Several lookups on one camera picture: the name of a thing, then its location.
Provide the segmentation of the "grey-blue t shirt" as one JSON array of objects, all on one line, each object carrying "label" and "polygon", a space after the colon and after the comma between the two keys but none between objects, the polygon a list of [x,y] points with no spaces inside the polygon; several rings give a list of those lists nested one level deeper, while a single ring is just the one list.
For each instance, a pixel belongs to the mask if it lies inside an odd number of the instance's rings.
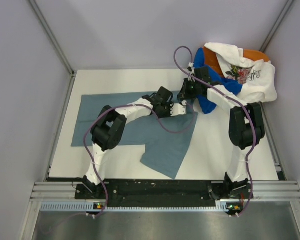
[{"label": "grey-blue t shirt", "polygon": [[[72,137],[72,147],[92,145],[92,135],[84,134],[97,119],[103,107],[131,104],[145,92],[82,95]],[[120,146],[145,146],[140,162],[171,179],[175,179],[188,152],[198,113],[187,107],[185,115],[157,120],[154,115],[128,123]]]}]

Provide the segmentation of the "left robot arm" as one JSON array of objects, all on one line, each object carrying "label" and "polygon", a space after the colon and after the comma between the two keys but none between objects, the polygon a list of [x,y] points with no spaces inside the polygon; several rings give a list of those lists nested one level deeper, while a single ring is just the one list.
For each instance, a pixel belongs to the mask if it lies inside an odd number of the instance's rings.
[{"label": "left robot arm", "polygon": [[139,118],[155,115],[158,119],[172,116],[173,93],[164,87],[151,95],[138,100],[111,107],[106,105],[97,120],[89,127],[83,137],[83,144],[91,158],[91,164],[82,184],[92,198],[99,198],[104,191],[103,177],[98,173],[106,152],[116,148],[123,136],[125,127]]}]

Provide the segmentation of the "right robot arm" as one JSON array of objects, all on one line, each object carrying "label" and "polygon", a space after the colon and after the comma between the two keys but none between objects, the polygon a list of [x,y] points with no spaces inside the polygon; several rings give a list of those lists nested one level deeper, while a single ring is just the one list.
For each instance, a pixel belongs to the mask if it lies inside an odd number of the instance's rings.
[{"label": "right robot arm", "polygon": [[228,91],[219,81],[213,81],[206,66],[195,68],[190,63],[184,71],[184,79],[178,100],[192,100],[199,96],[221,108],[229,116],[228,135],[233,144],[230,166],[225,173],[223,186],[213,189],[216,199],[235,198],[240,193],[251,193],[253,180],[249,169],[249,157],[260,140],[265,137],[261,106],[246,103]]}]

